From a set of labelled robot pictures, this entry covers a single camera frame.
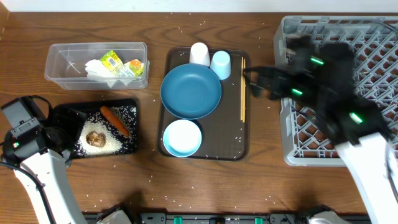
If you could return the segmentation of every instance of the plate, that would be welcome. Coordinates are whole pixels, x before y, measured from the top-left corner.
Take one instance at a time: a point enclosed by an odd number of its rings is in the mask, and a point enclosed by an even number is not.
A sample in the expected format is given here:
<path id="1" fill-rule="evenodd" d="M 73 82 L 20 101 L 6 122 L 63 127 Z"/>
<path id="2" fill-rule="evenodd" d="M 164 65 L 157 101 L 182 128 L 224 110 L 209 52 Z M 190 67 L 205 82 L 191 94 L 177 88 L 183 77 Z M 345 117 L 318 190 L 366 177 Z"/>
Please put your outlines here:
<path id="1" fill-rule="evenodd" d="M 163 144 L 173 156 L 191 156 L 200 147 L 201 131 L 192 121 L 184 119 L 174 121 L 163 133 Z"/>
<path id="2" fill-rule="evenodd" d="M 165 76 L 160 97 L 164 107 L 174 116 L 199 119 L 217 107 L 221 99 L 221 83 L 204 65 L 180 65 Z"/>

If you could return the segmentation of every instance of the clear plastic container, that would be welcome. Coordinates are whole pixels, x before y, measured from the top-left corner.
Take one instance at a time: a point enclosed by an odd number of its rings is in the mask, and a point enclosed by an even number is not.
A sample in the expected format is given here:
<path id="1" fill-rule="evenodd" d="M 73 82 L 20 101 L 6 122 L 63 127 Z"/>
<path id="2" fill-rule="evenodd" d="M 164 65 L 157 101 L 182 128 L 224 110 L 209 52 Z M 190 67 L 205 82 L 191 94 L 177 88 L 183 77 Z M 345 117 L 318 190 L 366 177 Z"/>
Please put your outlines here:
<path id="1" fill-rule="evenodd" d="M 139 77 L 87 78 L 85 64 L 100 59 L 114 50 L 126 63 L 138 59 L 144 63 Z M 64 90 L 127 90 L 148 85 L 149 61 L 147 46 L 142 42 L 53 44 L 45 64 L 45 79 L 54 81 Z"/>

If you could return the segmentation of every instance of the wooden tabletop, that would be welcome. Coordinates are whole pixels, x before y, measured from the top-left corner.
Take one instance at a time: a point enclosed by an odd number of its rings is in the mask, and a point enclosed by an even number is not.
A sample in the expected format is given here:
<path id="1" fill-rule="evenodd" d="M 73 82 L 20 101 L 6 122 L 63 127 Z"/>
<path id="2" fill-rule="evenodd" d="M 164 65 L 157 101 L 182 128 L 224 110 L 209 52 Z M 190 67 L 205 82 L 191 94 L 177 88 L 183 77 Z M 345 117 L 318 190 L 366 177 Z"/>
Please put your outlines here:
<path id="1" fill-rule="evenodd" d="M 239 162 L 177 159 L 154 151 L 167 52 L 204 42 L 212 48 L 246 51 L 253 66 L 273 65 L 272 38 L 286 15 L 12 12 L 0 41 L 0 105 L 24 95 L 43 96 L 54 106 L 138 99 L 136 154 L 75 160 L 67 169 L 82 211 L 99 212 L 124 202 L 135 212 L 160 208 L 180 213 L 265 214 L 323 203 L 339 213 L 366 213 L 346 168 L 291 167 L 284 162 L 279 101 L 251 98 L 250 150 Z M 145 42 L 150 60 L 148 87 L 68 91 L 45 80 L 50 45 L 77 42 Z M 0 124 L 3 138 L 11 126 L 2 113 Z M 27 193 L 5 168 L 0 168 L 0 199 L 2 223 L 37 223 Z"/>

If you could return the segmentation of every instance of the food packet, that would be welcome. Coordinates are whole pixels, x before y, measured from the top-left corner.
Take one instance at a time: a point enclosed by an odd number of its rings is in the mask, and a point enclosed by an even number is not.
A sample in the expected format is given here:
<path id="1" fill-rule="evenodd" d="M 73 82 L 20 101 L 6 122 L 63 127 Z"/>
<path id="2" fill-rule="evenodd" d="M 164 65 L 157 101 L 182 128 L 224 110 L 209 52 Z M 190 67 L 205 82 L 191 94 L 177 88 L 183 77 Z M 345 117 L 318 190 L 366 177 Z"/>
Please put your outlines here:
<path id="1" fill-rule="evenodd" d="M 126 68 L 118 55 L 113 50 L 107 52 L 100 61 L 102 64 L 117 77 L 134 77 L 134 72 Z"/>
<path id="2" fill-rule="evenodd" d="M 138 59 L 131 60 L 130 62 L 127 62 L 124 64 L 127 68 L 130 68 L 136 76 L 142 75 L 144 72 L 144 63 L 140 62 Z"/>

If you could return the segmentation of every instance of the brown tray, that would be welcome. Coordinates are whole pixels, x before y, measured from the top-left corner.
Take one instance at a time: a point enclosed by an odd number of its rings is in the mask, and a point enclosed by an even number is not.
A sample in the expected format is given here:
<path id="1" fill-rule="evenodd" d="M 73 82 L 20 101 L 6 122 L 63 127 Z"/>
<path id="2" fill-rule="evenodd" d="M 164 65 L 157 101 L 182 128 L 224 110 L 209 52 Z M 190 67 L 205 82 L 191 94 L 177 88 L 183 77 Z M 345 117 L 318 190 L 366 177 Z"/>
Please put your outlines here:
<path id="1" fill-rule="evenodd" d="M 176 47 L 167 55 L 165 76 L 171 69 L 189 63 L 190 47 Z M 219 50 L 209 49 L 210 57 Z M 202 142 L 192 156 L 193 159 L 217 159 L 238 161 L 249 150 L 249 85 L 246 84 L 246 120 L 241 121 L 241 61 L 246 59 L 246 67 L 250 67 L 250 58 L 241 50 L 225 50 L 231 56 L 231 75 L 221 81 L 221 100 L 217 108 L 204 118 L 193 120 L 202 132 Z M 180 118 L 172 115 L 162 105 L 160 107 L 157 149 L 165 156 L 173 156 L 167 152 L 162 138 L 166 127 Z"/>

